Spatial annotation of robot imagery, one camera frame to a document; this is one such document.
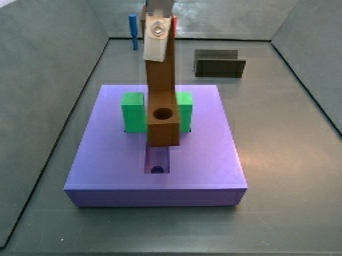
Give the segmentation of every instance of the green block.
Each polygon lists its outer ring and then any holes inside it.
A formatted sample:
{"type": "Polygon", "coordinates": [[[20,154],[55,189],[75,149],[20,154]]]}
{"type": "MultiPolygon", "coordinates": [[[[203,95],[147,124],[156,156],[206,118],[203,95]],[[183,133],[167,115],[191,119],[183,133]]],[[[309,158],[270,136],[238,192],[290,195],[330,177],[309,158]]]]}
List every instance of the green block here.
{"type": "Polygon", "coordinates": [[[124,130],[127,133],[143,133],[147,131],[144,94],[130,92],[123,95],[122,112],[124,130]]]}
{"type": "Polygon", "coordinates": [[[190,92],[178,92],[176,101],[180,114],[180,132],[190,132],[194,99],[190,92]]]}

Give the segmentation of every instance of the circular hole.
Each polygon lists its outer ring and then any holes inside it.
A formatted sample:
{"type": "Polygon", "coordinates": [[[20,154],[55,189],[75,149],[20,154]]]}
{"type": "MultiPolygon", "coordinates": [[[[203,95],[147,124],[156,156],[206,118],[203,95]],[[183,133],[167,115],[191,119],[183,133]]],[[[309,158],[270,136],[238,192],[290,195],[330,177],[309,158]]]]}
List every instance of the circular hole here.
{"type": "Polygon", "coordinates": [[[154,166],[151,173],[164,173],[164,168],[162,166],[154,166]]]}
{"type": "Polygon", "coordinates": [[[163,34],[164,34],[164,26],[163,26],[163,23],[160,21],[156,21],[154,24],[152,24],[152,33],[156,37],[160,37],[163,34]]]}
{"type": "Polygon", "coordinates": [[[166,120],[172,116],[172,110],[170,108],[159,108],[155,110],[154,116],[159,120],[166,120]]]}

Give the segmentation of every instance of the gray floor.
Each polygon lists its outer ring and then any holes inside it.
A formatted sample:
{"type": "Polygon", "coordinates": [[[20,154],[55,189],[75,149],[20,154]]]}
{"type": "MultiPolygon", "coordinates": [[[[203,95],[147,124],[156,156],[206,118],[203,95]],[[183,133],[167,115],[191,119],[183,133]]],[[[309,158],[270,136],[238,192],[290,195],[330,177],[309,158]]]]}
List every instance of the gray floor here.
{"type": "Polygon", "coordinates": [[[178,83],[219,86],[250,186],[241,205],[72,205],[63,186],[99,88],[146,83],[142,52],[111,41],[4,252],[342,252],[341,138],[273,46],[178,41],[176,48],[178,83]],[[206,48],[241,50],[241,80],[194,77],[194,49],[206,48]]]}

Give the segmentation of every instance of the purple base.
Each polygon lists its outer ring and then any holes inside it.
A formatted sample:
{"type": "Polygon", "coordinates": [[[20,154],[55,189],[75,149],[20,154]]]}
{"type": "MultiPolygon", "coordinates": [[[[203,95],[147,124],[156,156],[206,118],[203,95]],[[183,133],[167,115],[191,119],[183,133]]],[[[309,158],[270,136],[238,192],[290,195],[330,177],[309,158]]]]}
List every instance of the purple base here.
{"type": "Polygon", "coordinates": [[[170,148],[170,173],[146,173],[146,134],[124,133],[120,100],[144,85],[103,85],[64,190],[80,207],[237,205],[247,190],[215,85],[192,93],[191,133],[170,148]]]}

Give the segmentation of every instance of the gray wall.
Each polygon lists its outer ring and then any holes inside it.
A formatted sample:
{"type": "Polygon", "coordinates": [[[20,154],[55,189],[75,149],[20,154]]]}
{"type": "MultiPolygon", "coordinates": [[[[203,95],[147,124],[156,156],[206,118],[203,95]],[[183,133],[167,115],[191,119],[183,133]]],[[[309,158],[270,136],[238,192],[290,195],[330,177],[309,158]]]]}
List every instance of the gray wall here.
{"type": "Polygon", "coordinates": [[[301,0],[273,44],[342,133],[342,1],[301,0]]]}
{"type": "MultiPolygon", "coordinates": [[[[178,37],[271,40],[298,0],[175,0],[178,37]]],[[[130,37],[143,0],[90,0],[110,37],[130,37]]]]}
{"type": "Polygon", "coordinates": [[[86,0],[0,9],[0,247],[107,40],[86,0]]]}

